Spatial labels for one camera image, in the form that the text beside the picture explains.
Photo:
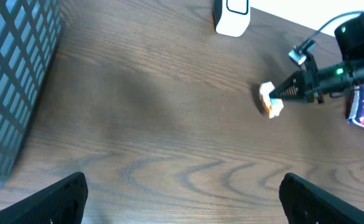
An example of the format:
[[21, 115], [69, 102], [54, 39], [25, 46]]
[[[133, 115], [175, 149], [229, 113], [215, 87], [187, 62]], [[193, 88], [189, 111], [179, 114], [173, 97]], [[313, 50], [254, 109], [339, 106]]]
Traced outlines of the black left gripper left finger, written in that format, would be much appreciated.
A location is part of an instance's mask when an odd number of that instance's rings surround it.
[[0, 211], [0, 224], [80, 224], [88, 198], [84, 173], [68, 177]]

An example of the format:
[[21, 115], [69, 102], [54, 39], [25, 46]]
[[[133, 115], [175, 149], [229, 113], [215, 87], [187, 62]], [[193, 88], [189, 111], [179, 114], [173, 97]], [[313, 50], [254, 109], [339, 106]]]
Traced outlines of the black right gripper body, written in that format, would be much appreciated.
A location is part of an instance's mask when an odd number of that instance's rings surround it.
[[317, 100], [318, 104], [324, 103], [324, 97], [321, 91], [315, 90], [318, 84], [318, 68], [314, 56], [311, 53], [306, 53], [307, 60], [304, 62], [306, 72], [304, 74], [305, 96], [308, 103], [313, 103]]

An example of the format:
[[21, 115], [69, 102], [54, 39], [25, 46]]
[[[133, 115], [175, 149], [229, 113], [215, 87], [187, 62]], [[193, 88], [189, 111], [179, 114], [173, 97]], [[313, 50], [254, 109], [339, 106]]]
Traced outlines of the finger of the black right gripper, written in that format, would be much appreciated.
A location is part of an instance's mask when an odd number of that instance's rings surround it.
[[298, 70], [272, 90], [269, 97], [284, 101], [307, 103], [306, 75], [307, 70]]

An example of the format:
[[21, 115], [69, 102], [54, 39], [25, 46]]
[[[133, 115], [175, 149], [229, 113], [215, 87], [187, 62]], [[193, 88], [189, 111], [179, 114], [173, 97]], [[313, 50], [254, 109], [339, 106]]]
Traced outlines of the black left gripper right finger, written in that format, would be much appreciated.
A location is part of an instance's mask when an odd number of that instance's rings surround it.
[[284, 176], [279, 199], [290, 224], [364, 224], [363, 210], [293, 173]]

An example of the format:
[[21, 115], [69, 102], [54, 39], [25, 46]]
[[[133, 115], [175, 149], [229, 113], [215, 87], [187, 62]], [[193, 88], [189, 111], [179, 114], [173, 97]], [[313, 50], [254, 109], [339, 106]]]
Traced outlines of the small orange snack pack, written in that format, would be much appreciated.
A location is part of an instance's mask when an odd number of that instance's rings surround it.
[[270, 98], [269, 94], [274, 89], [275, 87], [272, 82], [262, 83], [259, 88], [259, 98], [269, 119], [279, 116], [282, 109], [284, 108], [282, 100]]

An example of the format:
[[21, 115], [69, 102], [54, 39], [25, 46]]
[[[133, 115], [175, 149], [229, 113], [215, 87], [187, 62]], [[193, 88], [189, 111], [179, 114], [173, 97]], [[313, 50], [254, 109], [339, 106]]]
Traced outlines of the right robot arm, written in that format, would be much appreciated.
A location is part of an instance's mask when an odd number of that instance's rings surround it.
[[270, 92], [271, 99], [301, 103], [324, 102], [324, 95], [335, 98], [353, 87], [364, 84], [364, 11], [341, 14], [326, 22], [356, 14], [357, 17], [339, 25], [334, 35], [337, 40], [342, 62], [319, 69], [311, 50], [315, 46], [317, 30], [301, 45], [289, 52], [289, 58], [300, 68], [282, 84]]

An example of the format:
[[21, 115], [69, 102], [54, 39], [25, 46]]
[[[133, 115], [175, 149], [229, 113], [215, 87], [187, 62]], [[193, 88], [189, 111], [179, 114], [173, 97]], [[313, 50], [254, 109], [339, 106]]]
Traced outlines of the grey plastic mesh basket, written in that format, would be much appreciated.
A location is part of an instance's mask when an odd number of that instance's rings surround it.
[[0, 186], [24, 147], [61, 32], [58, 0], [0, 0]]

